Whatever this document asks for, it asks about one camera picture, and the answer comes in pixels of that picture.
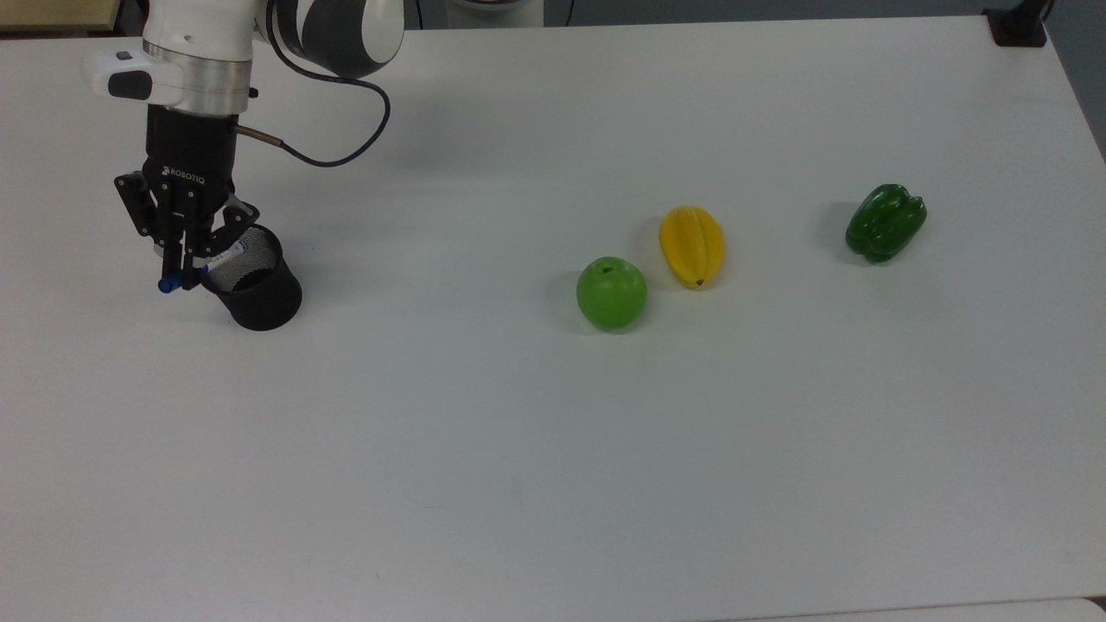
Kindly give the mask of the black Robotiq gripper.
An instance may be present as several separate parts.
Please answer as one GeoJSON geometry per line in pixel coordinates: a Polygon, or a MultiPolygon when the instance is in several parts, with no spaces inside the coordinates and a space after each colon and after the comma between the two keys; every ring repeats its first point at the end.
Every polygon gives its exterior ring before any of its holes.
{"type": "Polygon", "coordinates": [[[161,259],[158,290],[194,289],[194,262],[209,263],[229,251],[255,224],[260,212],[249,203],[226,200],[234,190],[237,115],[198,117],[167,106],[146,107],[146,154],[142,172],[114,180],[136,232],[149,238],[161,259]],[[211,218],[221,208],[222,226],[199,225],[194,253],[188,217],[177,198],[197,193],[198,214],[211,218]]]}

